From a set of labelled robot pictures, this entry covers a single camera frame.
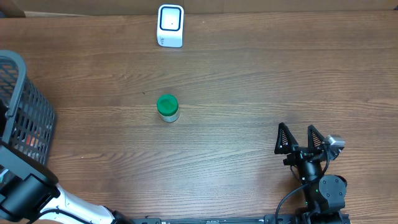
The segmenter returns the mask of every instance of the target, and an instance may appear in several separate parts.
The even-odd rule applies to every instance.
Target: small container
[[[161,96],[156,105],[160,117],[166,122],[174,122],[180,116],[180,107],[173,95],[166,94]]]

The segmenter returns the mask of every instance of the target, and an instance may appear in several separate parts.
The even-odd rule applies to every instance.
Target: wood grain
[[[329,174],[348,180],[353,223],[398,219],[396,12],[187,15],[181,49],[156,16],[0,21],[54,104],[49,167],[70,192],[132,217],[273,213],[298,187],[273,155],[284,121],[347,142]],[[155,102],[174,94],[167,124]],[[282,213],[304,206],[300,195]]]

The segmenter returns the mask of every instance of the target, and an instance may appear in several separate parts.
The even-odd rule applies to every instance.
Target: gray basket
[[[9,50],[0,50],[0,100],[2,141],[46,165],[55,111],[26,77],[23,58]]]

